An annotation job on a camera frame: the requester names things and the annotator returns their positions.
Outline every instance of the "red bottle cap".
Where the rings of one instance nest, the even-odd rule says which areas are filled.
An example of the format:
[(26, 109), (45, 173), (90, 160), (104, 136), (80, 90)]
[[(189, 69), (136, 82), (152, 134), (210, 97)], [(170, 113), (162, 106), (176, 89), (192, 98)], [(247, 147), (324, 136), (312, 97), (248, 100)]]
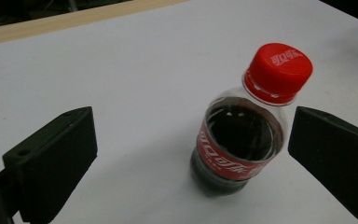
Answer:
[(256, 53), (243, 76), (243, 85), (269, 105), (290, 104), (312, 73), (310, 59), (298, 49), (271, 43)]

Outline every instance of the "red label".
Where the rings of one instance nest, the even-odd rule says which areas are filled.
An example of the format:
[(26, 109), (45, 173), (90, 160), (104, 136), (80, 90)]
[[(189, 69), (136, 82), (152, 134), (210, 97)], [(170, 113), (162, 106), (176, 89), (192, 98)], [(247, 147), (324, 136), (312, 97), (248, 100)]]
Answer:
[(217, 175), (232, 180), (249, 179), (257, 175), (271, 161), (244, 161), (235, 159), (222, 151), (209, 135), (205, 122), (202, 123), (197, 139), (197, 149), (203, 161)]

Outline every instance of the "plastic bottle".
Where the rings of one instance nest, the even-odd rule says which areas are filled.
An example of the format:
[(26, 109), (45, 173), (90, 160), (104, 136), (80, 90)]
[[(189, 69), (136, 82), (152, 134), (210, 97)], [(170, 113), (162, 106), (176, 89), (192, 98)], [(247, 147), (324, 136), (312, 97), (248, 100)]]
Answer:
[(209, 105), (190, 160), (191, 173), (208, 196), (240, 191), (282, 149), (286, 119), (312, 73), (298, 49), (270, 43), (256, 53), (242, 87), (221, 93)]

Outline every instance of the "bottle neck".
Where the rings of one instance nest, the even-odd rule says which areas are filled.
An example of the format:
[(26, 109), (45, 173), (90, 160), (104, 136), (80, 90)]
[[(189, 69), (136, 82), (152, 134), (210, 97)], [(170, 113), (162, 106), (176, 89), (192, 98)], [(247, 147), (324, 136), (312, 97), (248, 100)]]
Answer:
[(264, 90), (255, 83), (249, 71), (242, 76), (242, 85), (252, 97), (266, 105), (290, 105), (295, 99), (295, 95), (284, 96)]

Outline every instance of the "white table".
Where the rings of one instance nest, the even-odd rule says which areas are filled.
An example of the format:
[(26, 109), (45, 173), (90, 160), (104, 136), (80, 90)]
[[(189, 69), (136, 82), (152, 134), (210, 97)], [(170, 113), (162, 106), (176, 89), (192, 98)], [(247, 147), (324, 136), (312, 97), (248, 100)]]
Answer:
[(314, 65), (290, 127), (298, 105), (358, 126), (357, 19), (317, 0), (193, 0), (0, 43), (0, 171), (21, 140), (90, 105), (98, 158), (52, 223), (358, 223), (287, 142), (233, 196), (206, 198), (190, 178), (207, 104), (268, 42)]

